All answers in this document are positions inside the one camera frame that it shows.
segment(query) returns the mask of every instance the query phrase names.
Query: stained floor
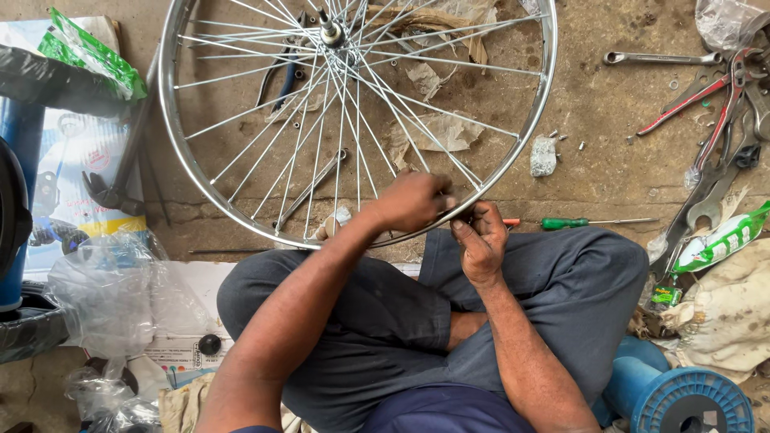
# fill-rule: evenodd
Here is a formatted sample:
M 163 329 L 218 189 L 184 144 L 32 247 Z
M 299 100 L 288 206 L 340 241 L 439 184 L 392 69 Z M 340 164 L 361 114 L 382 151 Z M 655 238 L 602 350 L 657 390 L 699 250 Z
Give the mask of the stained floor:
M 122 47 L 126 59 L 142 74 L 146 71 L 156 42 L 160 36 L 166 15 L 167 2 L 138 0 L 135 2 L 97 2 L 96 0 L 54 0 L 42 2 L 13 2 L 0 10 L 0 21 L 42 18 L 45 8 L 55 6 L 67 16 L 108 15 L 120 22 Z M 500 2 L 506 17 L 521 16 L 521 10 L 513 2 Z M 611 230 L 645 245 L 657 236 L 676 214 L 688 195 L 683 187 L 685 169 L 691 165 L 698 151 L 697 142 L 708 134 L 706 124 L 715 118 L 721 97 L 710 100 L 709 106 L 697 104 L 685 110 L 681 116 L 664 124 L 659 130 L 628 144 L 626 137 L 659 114 L 660 107 L 673 99 L 678 92 L 669 89 L 676 79 L 680 89 L 689 84 L 698 70 L 686 65 L 616 65 L 607 67 L 601 62 L 603 54 L 610 50 L 626 52 L 662 52 L 669 54 L 700 54 L 702 47 L 693 20 L 695 3 L 689 0 L 585 0 L 582 2 L 557 2 L 559 28 L 559 54 L 556 76 L 548 104 L 535 134 L 548 134 L 558 129 L 568 135 L 557 144 L 563 162 L 551 176 L 534 179 L 529 174 L 529 150 L 526 149 L 513 167 L 487 194 L 496 200 L 505 217 L 520 217 L 518 231 L 538 230 L 542 217 L 588 217 L 592 220 L 616 220 L 640 217 L 659 217 L 659 223 L 628 226 L 608 226 Z M 221 13 L 235 13 L 232 10 Z M 527 43 L 532 41 L 531 31 L 512 32 L 509 39 L 494 39 L 487 49 L 495 55 L 521 55 L 527 61 Z M 462 100 L 456 108 L 479 116 L 493 116 L 500 122 L 521 120 L 528 108 L 510 104 L 517 95 L 514 84 L 496 84 L 499 74 L 485 76 L 458 74 L 457 91 L 450 99 L 441 90 L 437 103 Z M 446 91 L 452 91 L 453 82 Z M 245 84 L 253 90 L 253 84 Z M 479 99 L 478 92 L 494 89 L 499 99 Z M 248 107 L 249 98 L 239 99 L 242 107 Z M 206 98 L 205 94 L 190 96 L 186 109 L 205 114 L 206 119 L 223 119 L 219 112 L 219 100 Z M 237 106 L 221 108 L 236 109 Z M 257 123 L 261 119 L 244 119 Z M 240 124 L 234 125 L 212 139 L 202 142 L 197 150 L 203 155 L 216 157 L 237 154 L 243 146 L 243 138 L 234 140 L 244 132 Z M 187 253 L 199 248 L 272 247 L 272 241 L 258 237 L 221 214 L 202 197 L 182 169 L 170 146 L 165 126 L 156 108 L 151 126 L 146 134 L 149 154 L 156 167 L 162 193 L 166 198 L 171 225 L 164 222 L 152 181 L 143 167 L 142 181 L 148 207 L 148 223 L 154 230 L 170 257 L 174 260 L 222 260 L 234 261 L 238 255 L 209 255 L 194 257 Z M 585 142 L 583 151 L 578 149 Z M 276 158 L 288 158 L 291 149 L 277 153 Z M 477 161 L 478 151 L 464 155 L 462 160 Z M 484 161 L 477 166 L 484 170 Z M 381 176 L 375 170 L 373 177 Z M 750 172 L 738 175 L 734 187 L 748 185 L 750 190 L 739 210 L 756 208 L 770 198 L 770 185 L 762 182 L 768 175 L 768 160 Z M 343 190 L 353 191 L 351 184 Z M 244 198 L 260 197 L 259 185 L 244 190 Z M 348 200 L 355 196 L 347 193 Z M 372 251 L 376 257 L 391 261 L 419 261 L 422 253 L 420 238 Z M 51 354 L 33 360 L 11 363 L 0 367 L 3 383 L 0 390 L 0 431 L 18 421 L 30 420 L 39 431 L 74 431 L 78 415 L 73 401 L 64 399 L 65 375 L 78 367 L 85 358 L 75 348 L 60 348 Z M 753 398 L 767 388 L 756 390 L 756 379 L 743 387 Z M 770 421 L 766 407 L 757 408 L 757 415 Z M 758 423 L 758 427 L 770 427 Z

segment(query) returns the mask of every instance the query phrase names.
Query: bicycle wheel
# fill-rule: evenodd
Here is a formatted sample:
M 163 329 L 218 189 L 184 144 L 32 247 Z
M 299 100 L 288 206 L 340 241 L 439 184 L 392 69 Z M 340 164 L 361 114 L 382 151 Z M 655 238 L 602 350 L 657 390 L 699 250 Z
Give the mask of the bicycle wheel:
M 319 223 L 376 199 L 403 166 L 448 173 L 462 199 L 373 247 L 445 223 L 516 160 L 551 88 L 553 0 L 537 0 L 533 15 L 516 0 L 216 1 L 169 9 L 166 126 L 212 203 L 295 247 L 320 248 Z

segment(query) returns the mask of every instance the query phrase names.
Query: navy shirt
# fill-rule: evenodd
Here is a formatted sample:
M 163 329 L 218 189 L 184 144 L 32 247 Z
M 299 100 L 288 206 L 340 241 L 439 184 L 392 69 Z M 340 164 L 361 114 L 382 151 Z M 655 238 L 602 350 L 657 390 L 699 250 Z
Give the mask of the navy shirt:
M 359 433 L 534 433 L 534 429 L 495 394 L 465 384 L 429 384 L 385 399 Z M 232 433 L 276 433 L 269 427 Z

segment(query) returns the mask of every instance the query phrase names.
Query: green-handled screwdriver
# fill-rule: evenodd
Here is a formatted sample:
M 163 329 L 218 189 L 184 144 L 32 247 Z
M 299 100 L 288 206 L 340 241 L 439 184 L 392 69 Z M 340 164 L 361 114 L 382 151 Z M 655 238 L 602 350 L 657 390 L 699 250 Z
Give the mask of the green-handled screwdriver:
M 611 220 L 611 221 L 589 221 L 588 218 L 543 218 L 541 224 L 545 230 L 559 230 L 570 227 L 583 227 L 589 224 L 629 224 L 629 223 L 650 223 L 658 221 L 659 218 L 637 218 L 636 220 Z

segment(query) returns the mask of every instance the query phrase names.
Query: gray pants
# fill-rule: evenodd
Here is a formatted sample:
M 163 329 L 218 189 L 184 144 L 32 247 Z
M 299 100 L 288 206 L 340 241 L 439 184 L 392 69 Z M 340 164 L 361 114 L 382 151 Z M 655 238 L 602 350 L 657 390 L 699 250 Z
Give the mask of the gray pants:
M 238 263 L 217 297 L 233 338 L 308 254 L 273 250 Z M 318 344 L 289 377 L 283 403 L 327 433 L 357 431 L 384 398 L 422 384 L 471 384 L 505 398 L 488 323 L 451 353 L 443 351 L 451 311 L 484 311 L 458 254 L 449 230 L 428 233 L 418 281 L 382 260 L 362 258 Z M 644 249 L 608 230 L 509 237 L 508 287 L 589 404 L 610 379 L 647 269 Z

